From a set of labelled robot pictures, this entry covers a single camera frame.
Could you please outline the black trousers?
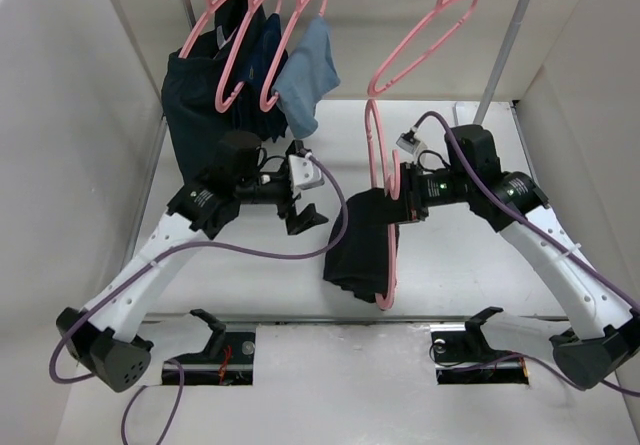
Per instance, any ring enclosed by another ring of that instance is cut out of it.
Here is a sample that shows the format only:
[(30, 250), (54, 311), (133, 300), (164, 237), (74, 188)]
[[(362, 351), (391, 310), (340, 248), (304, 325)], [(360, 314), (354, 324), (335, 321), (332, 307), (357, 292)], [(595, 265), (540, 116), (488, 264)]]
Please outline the black trousers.
[(351, 196), (346, 206), (348, 219), (338, 216), (331, 231), (329, 240), (337, 244), (325, 253), (323, 279), (376, 304), (387, 283), (387, 226), (375, 220), (372, 188)]

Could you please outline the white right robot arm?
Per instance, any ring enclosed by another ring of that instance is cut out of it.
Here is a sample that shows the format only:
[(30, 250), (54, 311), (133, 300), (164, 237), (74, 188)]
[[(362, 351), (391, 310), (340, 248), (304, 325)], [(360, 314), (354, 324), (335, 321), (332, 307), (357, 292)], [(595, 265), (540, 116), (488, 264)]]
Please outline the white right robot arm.
[(638, 305), (588, 263), (535, 181), (502, 169), (493, 135), (480, 125), (446, 128), (442, 166), (428, 169), (422, 160), (431, 151), (417, 131), (397, 141), (414, 158), (397, 168), (411, 219), (425, 219), (436, 206), (467, 204), (528, 262), (566, 316), (552, 322), (488, 307), (465, 323), (462, 346), (473, 361), (527, 356), (554, 364), (572, 386), (587, 390), (636, 356)]

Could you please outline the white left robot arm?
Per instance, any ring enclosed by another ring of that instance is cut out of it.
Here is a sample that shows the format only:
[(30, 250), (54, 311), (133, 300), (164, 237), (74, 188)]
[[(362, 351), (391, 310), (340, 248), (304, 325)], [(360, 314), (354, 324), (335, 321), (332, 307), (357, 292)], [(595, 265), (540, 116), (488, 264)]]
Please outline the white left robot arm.
[(302, 191), (324, 182), (304, 143), (293, 140), (277, 170), (264, 170), (266, 162), (257, 135), (226, 133), (109, 286), (82, 308), (61, 311), (57, 348), (67, 350), (112, 391), (126, 391), (143, 377), (159, 348), (139, 332), (149, 309), (198, 248), (215, 244), (242, 206), (275, 206), (288, 235), (327, 223), (312, 204), (296, 208)]

